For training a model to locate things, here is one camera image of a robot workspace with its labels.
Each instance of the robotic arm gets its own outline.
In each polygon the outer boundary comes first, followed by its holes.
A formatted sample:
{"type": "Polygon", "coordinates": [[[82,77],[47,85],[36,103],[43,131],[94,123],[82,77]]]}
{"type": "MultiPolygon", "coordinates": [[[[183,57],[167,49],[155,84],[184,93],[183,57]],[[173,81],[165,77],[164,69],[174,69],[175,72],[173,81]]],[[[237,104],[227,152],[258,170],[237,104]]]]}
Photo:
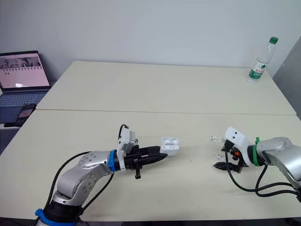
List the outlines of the robotic arm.
{"type": "Polygon", "coordinates": [[[76,225],[79,216],[87,207],[82,208],[83,203],[100,178],[107,175],[111,175],[112,178],[118,170],[136,170],[135,178],[139,179],[143,165],[166,158],[168,153],[179,149],[177,144],[178,139],[171,138],[167,146],[163,144],[161,147],[139,148],[135,133],[123,124],[116,150],[88,152],[75,167],[62,174],[51,203],[44,210],[36,211],[36,215],[40,217],[37,225],[76,225]]]}
{"type": "Polygon", "coordinates": [[[218,162],[214,166],[220,170],[240,173],[243,167],[262,165],[277,166],[300,196],[301,202],[301,147],[295,146],[285,137],[259,141],[251,144],[238,130],[229,127],[222,151],[230,152],[238,164],[218,162]]]}

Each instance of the gray wall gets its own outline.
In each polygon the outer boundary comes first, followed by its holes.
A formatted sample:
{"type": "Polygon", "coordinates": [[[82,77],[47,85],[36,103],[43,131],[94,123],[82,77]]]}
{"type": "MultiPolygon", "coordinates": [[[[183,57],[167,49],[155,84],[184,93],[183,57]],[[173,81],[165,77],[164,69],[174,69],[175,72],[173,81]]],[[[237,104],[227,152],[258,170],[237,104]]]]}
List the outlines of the gray wall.
{"type": "Polygon", "coordinates": [[[57,80],[74,60],[252,67],[273,76],[301,35],[301,0],[0,0],[0,52],[38,50],[57,80]]]}
{"type": "Polygon", "coordinates": [[[301,37],[275,74],[274,81],[301,119],[301,37]]]}

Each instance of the small object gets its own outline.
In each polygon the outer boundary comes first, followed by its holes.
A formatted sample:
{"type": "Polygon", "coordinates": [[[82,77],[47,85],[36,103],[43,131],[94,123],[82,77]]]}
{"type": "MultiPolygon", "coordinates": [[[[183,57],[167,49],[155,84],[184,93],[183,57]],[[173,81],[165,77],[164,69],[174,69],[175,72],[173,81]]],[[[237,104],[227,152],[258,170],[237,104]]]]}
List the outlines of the small object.
{"type": "Polygon", "coordinates": [[[170,156],[178,153],[180,149],[179,139],[176,137],[163,137],[161,139],[160,153],[165,153],[170,156]]]}
{"type": "Polygon", "coordinates": [[[265,71],[268,63],[272,59],[275,51],[275,44],[278,38],[271,37],[268,44],[261,50],[256,62],[249,73],[249,82],[256,83],[265,71]]]}

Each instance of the black cable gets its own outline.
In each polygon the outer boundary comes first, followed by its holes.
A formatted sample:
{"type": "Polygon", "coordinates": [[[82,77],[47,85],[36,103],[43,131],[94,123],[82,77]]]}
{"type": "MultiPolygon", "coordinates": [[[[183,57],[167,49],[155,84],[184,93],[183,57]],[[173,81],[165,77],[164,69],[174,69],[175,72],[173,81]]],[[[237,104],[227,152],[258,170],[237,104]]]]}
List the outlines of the black cable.
{"type": "Polygon", "coordinates": [[[79,153],[79,154],[76,154],[75,156],[71,157],[70,159],[68,159],[59,169],[58,171],[56,172],[56,175],[55,175],[55,178],[53,179],[53,182],[52,182],[52,185],[51,185],[51,188],[50,188],[50,192],[49,192],[49,196],[48,196],[48,199],[47,199],[47,202],[46,202],[46,205],[43,209],[43,211],[46,210],[47,206],[50,204],[51,202],[51,198],[52,198],[52,195],[53,195],[53,190],[55,188],[55,183],[56,183],[56,180],[60,174],[60,172],[62,171],[62,169],[69,163],[71,162],[73,159],[81,156],[81,155],[84,155],[84,154],[87,154],[89,152],[82,152],[82,153],[79,153]]]}
{"type": "Polygon", "coordinates": [[[79,214],[77,215],[76,218],[79,218],[80,215],[82,215],[83,212],[86,210],[86,208],[88,208],[88,206],[104,191],[104,189],[106,189],[106,187],[109,185],[109,183],[113,179],[113,176],[114,176],[114,173],[111,174],[108,182],[103,186],[103,188],[85,205],[85,207],[82,208],[82,210],[79,212],[79,214]]]}
{"type": "Polygon", "coordinates": [[[120,129],[119,129],[119,134],[118,134],[117,140],[120,138],[120,134],[121,134],[121,131],[122,131],[122,128],[123,128],[123,127],[125,127],[125,128],[128,129],[128,126],[127,126],[126,124],[122,124],[121,127],[120,127],[120,129]]]}
{"type": "Polygon", "coordinates": [[[228,174],[231,178],[231,180],[233,181],[233,183],[239,187],[241,190],[245,191],[245,192],[256,192],[256,191],[262,191],[264,189],[267,189],[267,188],[270,188],[270,187],[274,187],[274,186],[279,186],[279,185],[284,185],[284,186],[290,186],[290,187],[293,187],[291,184],[289,183],[284,183],[284,182],[277,182],[277,183],[273,183],[273,184],[270,184],[270,185],[266,185],[266,186],[263,186],[263,187],[260,187],[260,188],[256,188],[256,189],[247,189],[247,188],[244,188],[242,186],[240,186],[234,179],[234,177],[232,176],[231,174],[231,171],[230,171],[230,168],[229,168],[229,160],[228,160],[228,152],[225,151],[225,157],[226,157],[226,168],[227,168],[227,171],[228,171],[228,174]]]}
{"type": "MultiPolygon", "coordinates": [[[[268,168],[268,165],[265,165],[262,173],[260,174],[260,176],[259,176],[259,178],[257,180],[255,189],[257,189],[259,187],[260,181],[261,181],[261,179],[262,179],[265,171],[267,171],[267,168],[268,168]]],[[[278,194],[294,194],[294,195],[296,195],[296,196],[298,196],[298,197],[301,198],[301,194],[299,194],[299,193],[297,193],[295,191],[291,191],[291,190],[280,190],[280,191],[271,192],[271,193],[267,193],[267,194],[259,194],[258,191],[256,191],[255,193],[259,197],[271,197],[271,196],[278,195],[278,194]]]]}

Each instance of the white table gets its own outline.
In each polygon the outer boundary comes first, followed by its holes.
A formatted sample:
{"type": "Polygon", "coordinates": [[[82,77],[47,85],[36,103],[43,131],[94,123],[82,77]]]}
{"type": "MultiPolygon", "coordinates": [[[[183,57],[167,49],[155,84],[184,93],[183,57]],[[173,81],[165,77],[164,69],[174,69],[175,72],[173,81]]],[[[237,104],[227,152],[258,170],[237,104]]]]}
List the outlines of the white table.
{"type": "MultiPolygon", "coordinates": [[[[91,221],[218,220],[300,216],[293,195],[260,198],[239,190],[225,171],[212,165],[228,126],[254,141],[289,137],[301,145],[301,122],[285,115],[221,115],[37,110],[0,157],[0,216],[35,218],[43,208],[53,177],[69,157],[89,150],[116,148],[122,123],[136,132],[140,146],[160,145],[163,136],[180,139],[177,156],[144,166],[142,179],[134,172],[117,172],[109,187],[86,210],[91,221]]],[[[74,166],[73,161],[66,169],[74,166]]],[[[262,168],[243,169],[237,181],[254,187],[262,168]]],[[[90,195],[106,183],[102,178],[90,195]]],[[[269,167],[262,184],[286,181],[269,167]]]]}
{"type": "Polygon", "coordinates": [[[249,68],[75,61],[37,109],[296,115],[265,72],[249,68]]]}

